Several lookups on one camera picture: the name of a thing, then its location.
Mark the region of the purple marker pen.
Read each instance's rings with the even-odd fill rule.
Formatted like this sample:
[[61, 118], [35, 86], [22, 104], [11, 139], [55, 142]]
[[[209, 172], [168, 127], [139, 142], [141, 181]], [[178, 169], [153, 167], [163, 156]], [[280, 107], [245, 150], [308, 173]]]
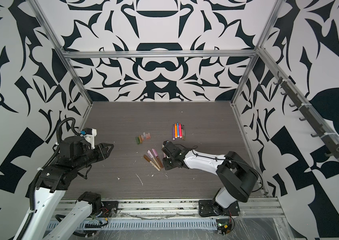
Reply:
[[177, 137], [176, 126], [173, 125], [173, 126], [172, 126], [172, 139], [175, 140], [176, 137]]

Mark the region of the orange highlighter pen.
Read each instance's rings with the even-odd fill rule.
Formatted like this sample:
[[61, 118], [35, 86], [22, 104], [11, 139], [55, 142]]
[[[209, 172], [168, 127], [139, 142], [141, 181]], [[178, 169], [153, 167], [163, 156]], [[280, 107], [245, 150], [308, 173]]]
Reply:
[[174, 124], [174, 139], [177, 139], [176, 138], [176, 124]]

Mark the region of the blue highlighter pen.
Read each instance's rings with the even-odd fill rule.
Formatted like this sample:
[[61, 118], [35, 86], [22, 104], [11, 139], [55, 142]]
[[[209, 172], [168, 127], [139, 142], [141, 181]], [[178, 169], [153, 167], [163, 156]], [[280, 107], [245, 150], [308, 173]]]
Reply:
[[179, 123], [176, 123], [176, 138], [180, 137]]

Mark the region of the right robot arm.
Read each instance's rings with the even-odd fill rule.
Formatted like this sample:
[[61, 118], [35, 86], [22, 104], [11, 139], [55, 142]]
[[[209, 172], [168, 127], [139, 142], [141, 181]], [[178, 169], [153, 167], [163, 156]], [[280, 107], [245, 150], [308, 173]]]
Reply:
[[237, 203], [248, 201], [261, 178], [256, 169], [232, 151], [226, 155], [211, 155], [182, 145], [178, 147], [170, 141], [163, 142], [161, 150], [166, 155], [163, 159], [166, 170], [196, 169], [219, 177], [223, 187], [211, 201], [199, 202], [199, 215], [202, 217], [222, 216], [237, 211]]

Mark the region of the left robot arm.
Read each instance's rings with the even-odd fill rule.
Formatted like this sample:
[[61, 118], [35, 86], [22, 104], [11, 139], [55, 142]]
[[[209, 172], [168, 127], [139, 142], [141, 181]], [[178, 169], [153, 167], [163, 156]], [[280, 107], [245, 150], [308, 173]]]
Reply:
[[92, 165], [106, 160], [113, 144], [95, 143], [96, 129], [85, 128], [77, 132], [75, 119], [66, 118], [58, 123], [56, 149], [41, 167], [29, 187], [29, 209], [14, 239], [67, 240], [88, 217], [97, 218], [104, 208], [101, 196], [84, 192], [65, 217], [58, 217], [58, 225], [48, 234], [45, 231], [60, 200], [76, 177], [87, 179], [80, 171], [91, 170]]

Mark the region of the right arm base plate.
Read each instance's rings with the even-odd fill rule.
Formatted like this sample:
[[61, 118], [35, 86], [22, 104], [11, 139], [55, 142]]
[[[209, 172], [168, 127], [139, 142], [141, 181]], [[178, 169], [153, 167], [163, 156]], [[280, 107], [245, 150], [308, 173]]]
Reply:
[[238, 201], [232, 203], [228, 208], [223, 208], [213, 200], [199, 200], [199, 215], [203, 218], [215, 216], [238, 216], [240, 207]]

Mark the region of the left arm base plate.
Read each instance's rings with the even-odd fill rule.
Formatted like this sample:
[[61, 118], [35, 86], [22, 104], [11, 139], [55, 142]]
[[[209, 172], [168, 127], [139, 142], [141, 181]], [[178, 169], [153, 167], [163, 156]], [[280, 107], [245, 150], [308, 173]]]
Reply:
[[118, 203], [118, 201], [102, 201], [97, 217], [109, 218], [114, 216], [118, 212]]

